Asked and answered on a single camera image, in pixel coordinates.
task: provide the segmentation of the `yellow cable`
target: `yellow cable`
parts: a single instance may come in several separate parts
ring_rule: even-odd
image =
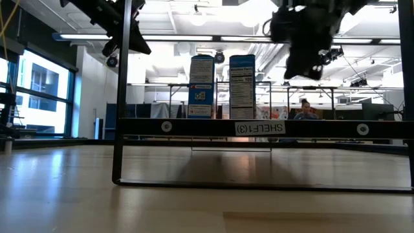
[[[3,28],[5,25],[3,24],[3,15],[2,15],[2,10],[1,10],[1,5],[0,5],[0,23],[1,23],[1,28]],[[6,61],[8,61],[7,58],[7,44],[6,44],[6,36],[2,36],[3,39],[3,48],[5,48],[5,57],[6,57]]]
[[[8,19],[6,20],[5,25],[4,25],[3,27],[1,27],[0,36],[2,36],[2,35],[6,32],[7,26],[8,26],[8,24],[11,22],[11,20],[12,20],[12,18],[13,18],[13,16],[14,16],[14,14],[15,14],[15,12],[16,12],[16,10],[17,10],[17,7],[19,6],[19,3],[20,3],[20,0],[17,0],[17,1],[16,1],[16,4],[14,5],[14,8],[13,8],[12,13],[10,14],[10,16],[8,17]]]

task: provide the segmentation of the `security camera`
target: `security camera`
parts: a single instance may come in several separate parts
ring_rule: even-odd
[[[226,57],[224,57],[224,54],[223,54],[222,51],[217,51],[215,53],[214,62],[216,64],[222,64],[225,61],[225,59],[226,59]]]
[[[118,65],[118,58],[116,54],[110,55],[108,60],[106,60],[106,64],[108,67],[115,68]]]

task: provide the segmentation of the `ceiling pipe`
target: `ceiling pipe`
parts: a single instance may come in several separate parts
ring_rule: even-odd
[[[346,70],[346,69],[348,69],[348,68],[352,68],[351,66],[352,66],[352,65],[354,65],[354,64],[356,64],[356,63],[358,63],[359,61],[362,61],[362,60],[365,60],[365,59],[367,59],[367,58],[370,58],[370,57],[374,56],[375,54],[377,54],[377,53],[379,53],[379,52],[381,52],[381,51],[383,51],[383,50],[386,50],[386,49],[388,49],[388,47],[387,47],[387,46],[385,46],[385,47],[383,47],[383,48],[381,48],[381,49],[378,49],[378,50],[376,50],[376,51],[374,51],[374,52],[372,52],[372,53],[368,54],[367,56],[365,56],[365,57],[363,57],[363,58],[361,58],[361,59],[359,59],[359,60],[354,60],[354,61],[349,61],[349,60],[348,60],[348,62],[351,64],[350,66],[344,67],[343,69],[340,69],[339,71],[332,71],[332,72],[328,72],[327,74],[324,74],[324,76],[329,77],[329,76],[331,76],[331,75],[332,75],[332,74],[334,74],[334,73],[338,73],[338,72],[344,71],[344,70]]]
[[[173,26],[174,34],[177,34],[178,32],[177,32],[177,27],[175,26],[173,11],[171,9],[171,3],[168,3],[168,17],[169,17],[169,20],[171,21],[171,25]]]

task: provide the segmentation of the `person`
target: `person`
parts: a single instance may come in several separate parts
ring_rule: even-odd
[[[302,112],[298,113],[293,120],[317,120],[318,116],[311,113],[311,104],[303,99],[302,101]]]

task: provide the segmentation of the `wooden surface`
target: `wooden surface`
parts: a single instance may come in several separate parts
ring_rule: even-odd
[[[128,188],[111,146],[0,155],[0,232],[414,232],[413,196]],[[340,150],[125,147],[147,180],[408,186],[408,158]]]

